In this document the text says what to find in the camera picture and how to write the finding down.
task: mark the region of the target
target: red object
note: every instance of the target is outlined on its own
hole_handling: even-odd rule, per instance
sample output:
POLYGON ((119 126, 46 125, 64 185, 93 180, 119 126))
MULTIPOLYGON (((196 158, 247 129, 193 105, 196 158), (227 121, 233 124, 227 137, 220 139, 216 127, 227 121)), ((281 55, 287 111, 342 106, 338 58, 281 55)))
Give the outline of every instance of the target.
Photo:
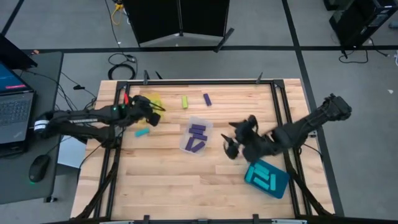
POLYGON ((129 97, 127 96, 127 93, 124 94, 124 104, 129 104, 129 97))

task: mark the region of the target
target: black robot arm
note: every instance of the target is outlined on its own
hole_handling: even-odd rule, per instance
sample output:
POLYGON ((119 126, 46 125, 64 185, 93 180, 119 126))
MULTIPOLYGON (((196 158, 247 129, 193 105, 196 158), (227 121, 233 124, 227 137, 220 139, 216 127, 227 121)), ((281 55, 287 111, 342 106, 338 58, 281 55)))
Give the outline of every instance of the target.
POLYGON ((154 110, 164 111, 143 96, 137 95, 132 98, 125 96, 124 104, 104 106, 98 110, 48 111, 36 120, 34 132, 42 138, 64 134, 77 139, 96 139, 102 142, 104 147, 113 148, 108 144, 114 142, 121 128, 130 126, 142 118, 156 126, 160 116, 154 110), (110 126, 96 128, 83 125, 88 123, 103 123, 110 126))
POLYGON ((287 123, 272 130, 271 137, 277 143, 274 154, 291 147, 300 147, 312 131, 328 121, 344 121, 351 116, 351 107, 340 96, 331 94, 323 104, 308 116, 294 123, 287 123))
POLYGON ((258 135, 258 123, 253 115, 240 123, 230 123, 235 129, 235 141, 222 134, 228 146, 224 147, 228 157, 238 156, 238 147, 244 146, 243 156, 249 162, 255 162, 262 156, 275 156, 292 147, 300 147, 309 133, 327 121, 343 121, 351 116, 351 107, 340 96, 331 94, 314 112, 294 123, 287 123, 267 133, 258 135))

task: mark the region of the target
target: purple block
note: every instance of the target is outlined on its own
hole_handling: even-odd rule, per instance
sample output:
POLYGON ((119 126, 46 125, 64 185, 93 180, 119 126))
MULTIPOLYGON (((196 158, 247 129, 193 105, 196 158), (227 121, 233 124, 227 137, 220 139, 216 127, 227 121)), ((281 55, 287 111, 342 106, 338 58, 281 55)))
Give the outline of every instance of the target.
POLYGON ((206 126, 204 126, 204 125, 192 124, 192 127, 191 127, 191 128, 206 131, 206 126))
POLYGON ((194 129, 194 128, 190 128, 188 131, 189 131, 189 133, 192 133, 192 134, 202 134, 202 135, 204 132, 204 130, 199 130, 199 129, 194 129))
POLYGON ((187 146, 185 146, 185 150, 191 151, 191 147, 192 147, 192 144, 193 144, 193 141, 194 141, 194 140, 195 140, 195 139, 194 139, 193 137, 190 137, 190 138, 189 138, 188 143, 187 143, 187 146))
POLYGON ((193 134, 193 138, 207 141, 207 136, 201 134, 193 134))
POLYGON ((209 94, 205 93, 205 94, 203 94, 203 97, 205 98, 207 106, 211 106, 209 94))
POLYGON ((199 142, 196 146, 193 146, 191 148, 191 152, 197 152, 199 151, 201 148, 203 148, 205 146, 204 142, 199 142))

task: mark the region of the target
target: black partition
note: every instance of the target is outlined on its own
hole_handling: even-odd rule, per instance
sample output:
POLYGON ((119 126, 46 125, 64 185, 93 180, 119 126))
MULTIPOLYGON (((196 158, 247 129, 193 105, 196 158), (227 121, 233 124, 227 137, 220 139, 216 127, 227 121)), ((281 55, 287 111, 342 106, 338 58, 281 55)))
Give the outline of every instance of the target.
POLYGON ((180 30, 176 0, 124 0, 123 5, 139 44, 180 30))
POLYGON ((180 0, 183 31, 223 37, 229 0, 180 0))
POLYGON ((138 44, 172 34, 224 37, 229 0, 123 0, 138 44))

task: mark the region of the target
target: black panel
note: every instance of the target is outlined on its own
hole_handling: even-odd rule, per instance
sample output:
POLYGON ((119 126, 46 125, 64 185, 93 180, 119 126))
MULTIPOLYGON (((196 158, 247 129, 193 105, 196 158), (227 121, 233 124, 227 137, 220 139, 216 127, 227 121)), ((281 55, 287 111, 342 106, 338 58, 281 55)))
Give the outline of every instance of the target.
POLYGON ((223 37, 229 0, 181 0, 183 31, 223 37))
POLYGON ((138 43, 180 32, 176 0, 123 0, 138 43))
POLYGON ((36 62, 2 34, 0 34, 0 62, 10 69, 25 70, 27 68, 37 67, 36 62))

